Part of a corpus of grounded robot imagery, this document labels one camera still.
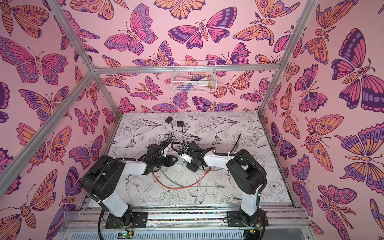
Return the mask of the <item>white network switch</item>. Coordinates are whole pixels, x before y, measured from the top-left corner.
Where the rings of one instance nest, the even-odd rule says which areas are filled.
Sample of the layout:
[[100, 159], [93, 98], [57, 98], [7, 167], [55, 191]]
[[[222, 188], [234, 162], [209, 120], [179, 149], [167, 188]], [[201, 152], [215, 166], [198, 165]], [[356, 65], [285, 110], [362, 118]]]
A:
[[174, 167], [185, 167], [187, 162], [180, 155], [176, 155], [177, 161], [174, 163]]

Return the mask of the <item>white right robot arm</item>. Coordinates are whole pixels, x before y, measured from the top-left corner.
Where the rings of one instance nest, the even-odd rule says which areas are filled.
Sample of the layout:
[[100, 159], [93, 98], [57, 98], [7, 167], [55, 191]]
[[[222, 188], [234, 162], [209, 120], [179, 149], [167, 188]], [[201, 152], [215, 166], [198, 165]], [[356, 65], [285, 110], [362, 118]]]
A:
[[267, 216], [260, 207], [261, 193], [267, 186], [267, 172], [245, 149], [236, 153], [219, 153], [215, 148], [201, 149], [188, 146], [181, 157], [187, 168], [196, 172], [198, 168], [218, 167], [229, 171], [237, 187], [242, 191], [240, 219], [246, 226], [266, 227]]

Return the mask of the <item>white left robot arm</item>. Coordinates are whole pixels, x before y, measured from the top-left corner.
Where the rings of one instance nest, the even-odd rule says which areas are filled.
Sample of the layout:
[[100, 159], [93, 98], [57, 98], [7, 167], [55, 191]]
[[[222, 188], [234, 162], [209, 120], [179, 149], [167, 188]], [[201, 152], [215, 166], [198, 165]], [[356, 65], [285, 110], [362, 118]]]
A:
[[120, 178], [129, 175], [148, 175], [162, 167], [172, 167], [178, 158], [166, 153], [166, 147], [150, 145], [147, 153], [138, 159], [101, 156], [84, 175], [81, 187], [89, 197], [108, 213], [120, 226], [133, 222], [131, 206], [117, 190]]

